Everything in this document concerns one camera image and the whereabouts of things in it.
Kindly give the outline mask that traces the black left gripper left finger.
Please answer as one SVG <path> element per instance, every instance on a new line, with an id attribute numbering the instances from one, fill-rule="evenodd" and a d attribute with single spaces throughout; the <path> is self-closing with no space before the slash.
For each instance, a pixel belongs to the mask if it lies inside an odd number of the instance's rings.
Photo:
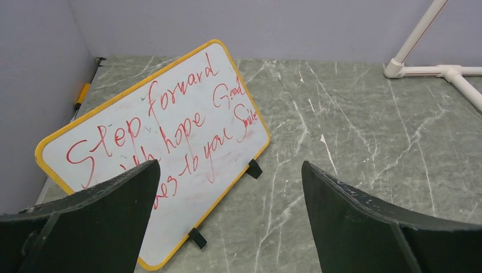
<path id="1" fill-rule="evenodd" d="M 2 272 L 133 272 L 160 166 L 149 160 L 110 180 L 1 215 Z"/>

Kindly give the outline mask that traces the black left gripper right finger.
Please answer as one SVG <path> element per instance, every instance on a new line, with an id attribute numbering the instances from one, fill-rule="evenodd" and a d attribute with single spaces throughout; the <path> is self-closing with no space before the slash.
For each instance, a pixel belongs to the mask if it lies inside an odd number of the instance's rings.
<path id="1" fill-rule="evenodd" d="M 393 205 L 310 162 L 301 168 L 323 272 L 480 272 L 481 226 Z"/>

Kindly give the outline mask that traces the yellow framed whiteboard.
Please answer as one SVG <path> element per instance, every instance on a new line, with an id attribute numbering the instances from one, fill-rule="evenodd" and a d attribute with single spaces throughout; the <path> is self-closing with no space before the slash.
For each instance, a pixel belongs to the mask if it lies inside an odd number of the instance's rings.
<path id="1" fill-rule="evenodd" d="M 154 271 L 270 140 L 228 50 L 211 40 L 41 140 L 35 160 L 68 194 L 157 160 L 159 186 L 138 257 Z"/>

